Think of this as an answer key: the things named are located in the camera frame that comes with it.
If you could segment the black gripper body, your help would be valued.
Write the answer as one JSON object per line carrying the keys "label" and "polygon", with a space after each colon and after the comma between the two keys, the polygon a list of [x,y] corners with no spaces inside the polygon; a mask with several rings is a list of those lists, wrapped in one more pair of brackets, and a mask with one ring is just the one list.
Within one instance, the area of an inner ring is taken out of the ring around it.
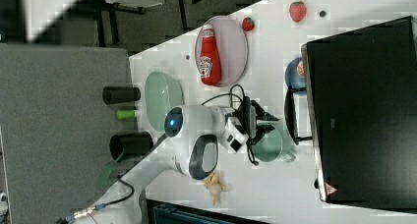
{"label": "black gripper body", "polygon": [[256,135],[251,140],[251,145],[257,144],[265,134],[268,134],[272,130],[271,125],[262,124],[262,121],[268,120],[268,112],[266,112],[262,106],[255,100],[251,101],[251,105],[255,108],[256,113]]}

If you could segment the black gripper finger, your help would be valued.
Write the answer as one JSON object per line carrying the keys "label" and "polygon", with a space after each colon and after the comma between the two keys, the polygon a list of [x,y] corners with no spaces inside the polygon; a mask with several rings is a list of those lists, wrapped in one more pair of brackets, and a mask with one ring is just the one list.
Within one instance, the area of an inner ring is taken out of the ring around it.
{"label": "black gripper finger", "polygon": [[259,124],[259,132],[262,136],[267,135],[275,129],[272,124]]}
{"label": "black gripper finger", "polygon": [[260,121],[277,122],[278,118],[271,115],[269,112],[263,112],[259,115],[259,120]]}

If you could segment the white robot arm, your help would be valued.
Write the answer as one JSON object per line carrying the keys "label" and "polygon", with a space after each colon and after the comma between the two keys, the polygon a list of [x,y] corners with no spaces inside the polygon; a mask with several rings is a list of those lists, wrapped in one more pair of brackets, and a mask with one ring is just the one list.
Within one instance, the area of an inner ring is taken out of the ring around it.
{"label": "white robot arm", "polygon": [[274,129],[277,118],[256,101],[236,109],[220,105],[181,105],[164,120],[164,134],[134,173],[134,188],[142,192],[161,173],[172,170],[202,181],[215,170],[219,149],[237,153],[255,145]]}

